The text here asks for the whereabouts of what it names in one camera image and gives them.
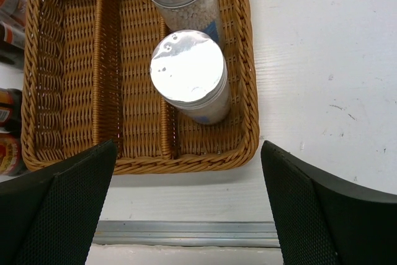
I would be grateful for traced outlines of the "red-lid sauce jar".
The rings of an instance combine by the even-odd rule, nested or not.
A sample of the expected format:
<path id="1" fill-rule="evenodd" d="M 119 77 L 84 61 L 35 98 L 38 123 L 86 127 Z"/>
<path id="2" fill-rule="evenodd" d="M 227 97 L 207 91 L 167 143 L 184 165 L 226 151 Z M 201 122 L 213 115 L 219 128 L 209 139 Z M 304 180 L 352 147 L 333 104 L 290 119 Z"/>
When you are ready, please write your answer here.
<path id="1" fill-rule="evenodd" d="M 11 133 L 1 133 L 1 175 L 17 176 L 26 170 L 20 138 Z"/>
<path id="2" fill-rule="evenodd" d="M 1 130 L 20 138 L 22 130 L 22 91 L 1 88 Z"/>

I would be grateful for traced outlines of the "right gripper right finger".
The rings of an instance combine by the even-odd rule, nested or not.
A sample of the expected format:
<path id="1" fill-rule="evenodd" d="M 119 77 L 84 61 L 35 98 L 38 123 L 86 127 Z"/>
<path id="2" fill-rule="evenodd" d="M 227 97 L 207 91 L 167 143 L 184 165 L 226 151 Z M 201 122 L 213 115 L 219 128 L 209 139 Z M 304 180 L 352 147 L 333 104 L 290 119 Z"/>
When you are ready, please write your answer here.
<path id="1" fill-rule="evenodd" d="M 284 264 L 396 264 L 396 195 L 341 179 L 270 141 L 261 163 Z"/>

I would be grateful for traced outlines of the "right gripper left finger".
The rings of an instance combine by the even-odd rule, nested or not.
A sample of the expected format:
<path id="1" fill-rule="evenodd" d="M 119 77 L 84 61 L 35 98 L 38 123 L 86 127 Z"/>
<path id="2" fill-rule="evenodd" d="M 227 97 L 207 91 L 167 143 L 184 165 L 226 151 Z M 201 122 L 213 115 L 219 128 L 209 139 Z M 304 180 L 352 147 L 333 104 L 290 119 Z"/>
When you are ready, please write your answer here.
<path id="1" fill-rule="evenodd" d="M 84 264 L 117 147 L 105 141 L 1 183 L 1 264 Z"/>

